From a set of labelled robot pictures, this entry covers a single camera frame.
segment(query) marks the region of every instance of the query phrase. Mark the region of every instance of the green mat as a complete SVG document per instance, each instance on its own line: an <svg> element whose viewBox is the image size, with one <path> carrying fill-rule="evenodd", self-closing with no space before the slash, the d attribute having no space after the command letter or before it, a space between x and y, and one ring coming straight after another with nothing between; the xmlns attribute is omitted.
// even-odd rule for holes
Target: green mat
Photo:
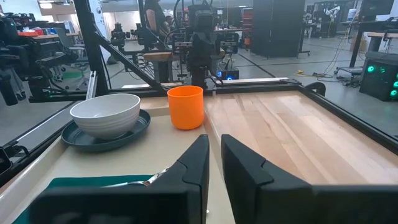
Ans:
<svg viewBox="0 0 398 224"><path fill-rule="evenodd" d="M125 175L117 177L82 177L82 178L56 178L45 189L56 187L104 187L125 182L149 180L152 175ZM22 212L13 222L14 224L29 223L29 207Z"/></svg>

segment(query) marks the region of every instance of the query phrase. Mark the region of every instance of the green light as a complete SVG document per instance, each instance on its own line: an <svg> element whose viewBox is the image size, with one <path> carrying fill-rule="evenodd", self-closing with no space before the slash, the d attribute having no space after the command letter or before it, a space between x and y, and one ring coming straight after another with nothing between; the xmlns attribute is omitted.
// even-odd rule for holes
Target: green light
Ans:
<svg viewBox="0 0 398 224"><path fill-rule="evenodd" d="M374 70L375 70L374 66L371 65L368 67L368 72L374 72Z"/></svg>

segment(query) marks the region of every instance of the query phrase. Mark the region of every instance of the black metal frame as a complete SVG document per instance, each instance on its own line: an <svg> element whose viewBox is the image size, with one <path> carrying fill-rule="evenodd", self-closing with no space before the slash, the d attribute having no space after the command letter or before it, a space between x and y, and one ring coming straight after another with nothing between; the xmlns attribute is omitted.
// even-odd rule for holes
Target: black metal frame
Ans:
<svg viewBox="0 0 398 224"><path fill-rule="evenodd" d="M84 15L89 9L88 5L83 2L86 1L76 1L76 11L78 13L78 18L80 21L80 26L83 34L83 38L86 40L86 51L88 54L88 59L90 62L90 67L92 71L96 71L98 76L96 95L105 95L113 93L130 93L135 94L141 98L145 97L156 97L156 96L167 96L166 91L163 87L154 83L153 80L149 80L149 87L144 88L131 88L131 89L116 89L109 90L103 63L101 60L101 46L105 47L106 50L110 51L114 56L117 55L120 61L125 62L133 72L140 77L148 79L149 77L139 69L139 67L129 61L122 53L117 51L114 47L110 46L107 40L104 40L102 36L96 33L96 30L91 21L91 16L89 14ZM375 140L386 149L390 150L394 154L398 155L398 139L388 135L387 133L375 128L371 124L357 118L355 115L344 110L338 105L332 103L325 98L325 85L322 83L313 83L308 86L302 86L301 83L290 81L290 80L279 80L279 81L268 81L268 82L247 82L247 83L224 83L222 87L218 87L214 90L206 90L205 95L216 94L231 94L231 93L253 93L253 92L267 92L267 91L299 91L305 96L309 97L311 100L324 107L326 110L335 114L337 117L343 121L350 124L352 127L361 131L371 139ZM51 98L47 99L35 99L31 98L31 102L52 102L52 101L78 101L85 100L85 91L71 91L68 95L53 95ZM28 166L34 159L36 159L46 148L50 146L54 140L56 140L59 135L61 135L63 127L56 131L53 135L43 141L39 146L35 147L29 154L25 156L20 161L17 162L16 166L11 167L6 173L6 175L0 175L0 186L4 185L8 180L18 174L23 168Z"/></svg>

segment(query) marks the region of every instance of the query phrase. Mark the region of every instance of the chair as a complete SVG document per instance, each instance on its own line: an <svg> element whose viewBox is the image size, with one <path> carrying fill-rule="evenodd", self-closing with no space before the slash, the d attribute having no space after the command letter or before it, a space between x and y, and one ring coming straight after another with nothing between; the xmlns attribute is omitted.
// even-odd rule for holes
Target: chair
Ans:
<svg viewBox="0 0 398 224"><path fill-rule="evenodd" d="M79 58L77 61L73 64L71 64L71 68L75 68L81 72L81 77L80 80L76 86L76 90L80 90L80 87L84 84L87 86L88 84L88 78L85 77L84 71L87 70L89 64L88 64L88 58L84 57L85 54L85 48L84 44L74 44L72 39L67 36L67 33L65 32L65 29L62 28L54 28L55 31L57 31L58 38L60 39L61 44L63 44L65 47L69 48L70 50L73 50L77 52L79 55Z"/></svg>

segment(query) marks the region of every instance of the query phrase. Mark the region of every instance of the gray floor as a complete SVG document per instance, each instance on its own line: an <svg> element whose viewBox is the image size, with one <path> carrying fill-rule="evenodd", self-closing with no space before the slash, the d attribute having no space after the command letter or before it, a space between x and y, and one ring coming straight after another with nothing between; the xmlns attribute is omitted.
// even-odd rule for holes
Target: gray floor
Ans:
<svg viewBox="0 0 398 224"><path fill-rule="evenodd" d="M350 44L347 43L347 40L341 41L339 38L305 39L303 49L310 50L311 56L301 54L299 58L266 59L254 55L250 51L240 50L239 54L233 56L233 63L234 66L239 68L240 78L267 78L271 77L269 74L272 74L276 77L295 78L305 85L316 82L317 79L293 76L297 70L303 70L305 74L312 74L313 72L323 73L329 66L327 71L329 74L333 74L335 67L349 65L349 60L351 59L349 47ZM141 48L135 42L128 42L126 44L126 50L140 50ZM398 49L394 48L394 43L392 43L389 52L398 52ZM356 63L357 66L361 66L364 63L364 60L361 59L364 58L364 54L360 54L359 56ZM120 63L108 65L112 88L144 83L142 80L137 80L138 77L135 74L124 72L123 68L123 65ZM339 75L347 76L344 72L340 72ZM398 135L398 126L391 125L398 120L398 103L379 101L373 97L359 93L359 88L348 88L338 82L325 82L325 85L326 97L328 99L371 125L389 134ZM2 135L0 136L0 145L20 136L70 103L29 103L25 100L15 106L6 106L3 99L1 99L0 116L2 119L0 119L0 128ZM38 144L69 120L70 117L67 108L61 111L54 119L51 119L22 138L21 144L27 146Z"/></svg>

